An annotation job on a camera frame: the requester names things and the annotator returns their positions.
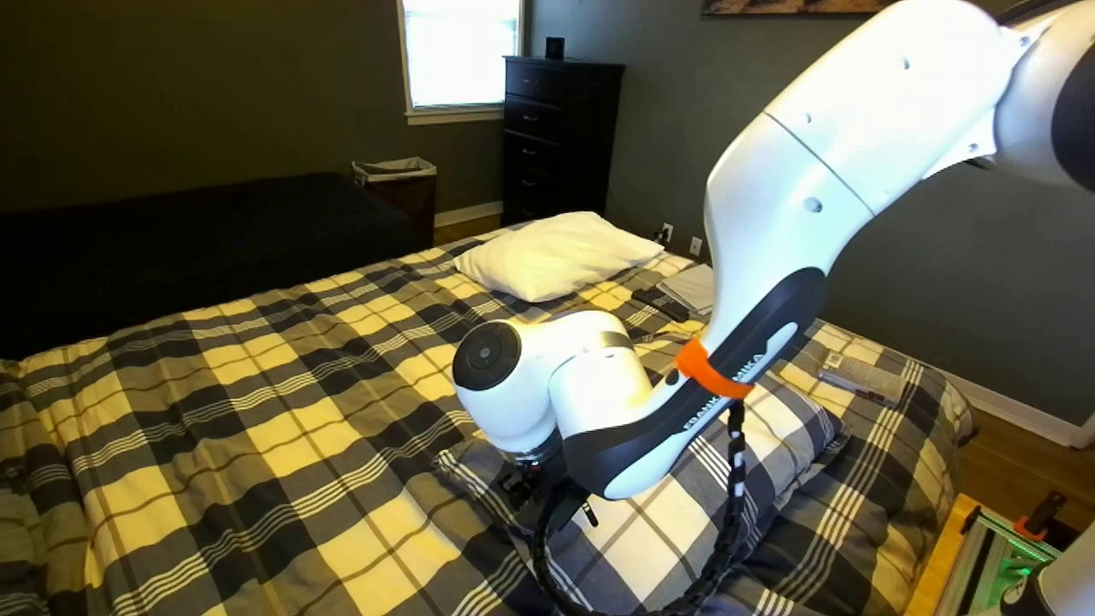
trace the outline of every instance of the wooden floor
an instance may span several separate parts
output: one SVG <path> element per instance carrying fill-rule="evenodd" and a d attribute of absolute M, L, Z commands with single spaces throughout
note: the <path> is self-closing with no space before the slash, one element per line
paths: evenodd
<path fill-rule="evenodd" d="M 979 435 L 957 453 L 957 488 L 1006 516 L 1027 516 L 1049 488 L 1067 502 L 1056 520 L 1095 520 L 1095 447 L 1059 447 L 993 414 L 975 414 Z"/>

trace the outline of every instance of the mattress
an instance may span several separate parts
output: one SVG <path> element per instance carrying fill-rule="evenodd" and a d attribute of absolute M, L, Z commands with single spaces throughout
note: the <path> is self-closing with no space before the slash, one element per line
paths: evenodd
<path fill-rule="evenodd" d="M 483 317 L 601 308 L 660 372 L 701 321 L 660 291 L 679 258 L 523 306 L 451 267 L 475 243 L 5 363 L 0 613 L 551 613 L 472 464 L 484 447 L 451 389 L 455 342 Z M 832 354 L 902 396 L 821 383 Z M 708 609 L 901 613 L 954 500 L 963 414 L 937 369 L 819 321 L 749 396 L 746 561 Z M 570 520 L 557 575 L 576 600 L 637 613 L 698 575 L 724 500 L 718 438 L 714 421 L 652 492 L 596 502 L 597 528 Z"/>

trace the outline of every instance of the picture frame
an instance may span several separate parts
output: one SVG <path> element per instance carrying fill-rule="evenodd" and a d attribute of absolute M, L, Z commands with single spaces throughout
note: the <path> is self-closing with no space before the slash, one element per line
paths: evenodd
<path fill-rule="evenodd" d="M 894 0 L 703 0 L 703 17 L 743 17 L 743 15 L 771 15 L 771 17 L 801 17 L 801 15 L 877 15 Z"/>

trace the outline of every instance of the dresser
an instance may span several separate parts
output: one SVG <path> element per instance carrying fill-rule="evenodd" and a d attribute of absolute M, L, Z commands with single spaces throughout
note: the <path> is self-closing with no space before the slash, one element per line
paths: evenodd
<path fill-rule="evenodd" d="M 604 211 L 624 64 L 507 58 L 502 223 Z"/>

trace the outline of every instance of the bedroom wall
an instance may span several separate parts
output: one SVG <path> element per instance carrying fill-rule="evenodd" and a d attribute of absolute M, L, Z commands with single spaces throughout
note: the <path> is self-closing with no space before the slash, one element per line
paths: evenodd
<path fill-rule="evenodd" d="M 500 126 L 406 126 L 391 0 L 0 0 L 0 210 L 424 155 L 500 199 Z"/>
<path fill-rule="evenodd" d="M 703 21 L 698 0 L 539 0 L 531 48 L 624 63 L 608 211 L 701 232 L 710 161 L 851 17 Z M 954 167 L 839 260 L 823 315 L 1083 426 L 1095 199 Z"/>

